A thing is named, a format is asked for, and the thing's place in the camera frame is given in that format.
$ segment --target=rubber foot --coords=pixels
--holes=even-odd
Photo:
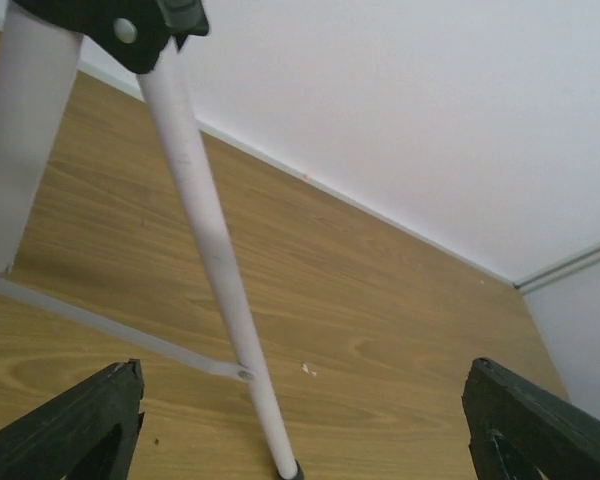
[[[296,465],[298,466],[298,473],[296,473],[295,477],[283,478],[280,476],[280,473],[278,473],[278,480],[304,480],[304,472],[302,471],[302,468],[300,468],[300,464],[298,463],[297,460],[296,460]]]

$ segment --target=wall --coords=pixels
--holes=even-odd
[[[600,418],[600,263],[525,299],[572,403]]]
[[[206,6],[207,130],[511,281],[600,242],[600,0]]]

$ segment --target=white pole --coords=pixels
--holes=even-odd
[[[271,384],[198,131],[189,85],[179,63],[176,47],[170,42],[154,71],[138,76],[138,82],[162,139],[238,361],[254,374],[249,382],[251,399],[278,473],[284,479],[299,478],[301,473],[298,471]]]
[[[9,2],[0,40],[0,274],[18,251],[73,87],[82,35]]]

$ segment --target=tripod leg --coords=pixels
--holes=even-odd
[[[254,373],[249,382],[251,399],[278,473],[283,479],[299,479],[302,471],[293,456],[271,384],[179,61],[175,44],[170,42],[154,71],[138,76],[138,82],[162,139],[238,361]]]
[[[0,274],[13,264],[71,93],[82,35],[10,2],[0,40]]]

